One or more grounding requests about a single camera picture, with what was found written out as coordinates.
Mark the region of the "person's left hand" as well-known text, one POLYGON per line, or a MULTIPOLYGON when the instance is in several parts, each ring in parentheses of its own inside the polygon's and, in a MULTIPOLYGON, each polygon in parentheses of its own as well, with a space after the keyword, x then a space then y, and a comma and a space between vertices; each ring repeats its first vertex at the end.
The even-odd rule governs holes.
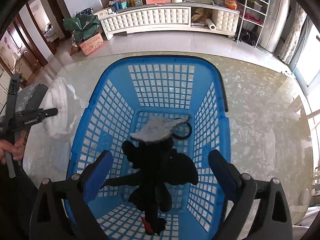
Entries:
POLYGON ((1 164, 6 164, 5 152, 11 153, 14 160, 22 160, 25 152, 25 139, 20 138, 14 144, 1 139, 0 142, 0 160, 1 164))

